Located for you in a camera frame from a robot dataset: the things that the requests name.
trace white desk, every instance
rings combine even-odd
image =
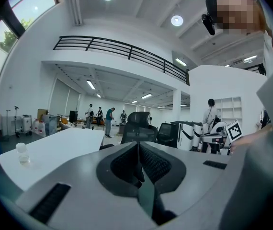
[[[27,144],[31,162],[19,163],[16,149],[0,155],[0,164],[23,191],[75,157],[98,151],[104,131],[69,128]]]

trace person's hand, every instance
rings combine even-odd
[[[231,151],[234,151],[240,145],[251,144],[255,140],[259,139],[260,137],[266,135],[268,132],[271,132],[271,131],[273,131],[273,126],[272,126],[272,124],[268,124],[263,129],[255,132],[253,134],[243,136],[231,144]]]

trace green shirt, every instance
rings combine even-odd
[[[111,113],[111,116],[112,116],[112,110],[111,110],[111,109],[109,109],[109,110],[107,111],[107,116],[106,116],[106,119],[107,119],[107,120],[112,120],[112,118],[110,117],[110,113]]]

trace pillar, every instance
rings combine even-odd
[[[173,91],[173,111],[172,111],[172,120],[180,120],[180,111],[181,111],[181,90]]]

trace white shelving unit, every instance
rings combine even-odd
[[[229,97],[216,99],[215,107],[221,112],[221,119],[227,124],[232,123],[236,119],[242,125],[242,102],[241,97]]]

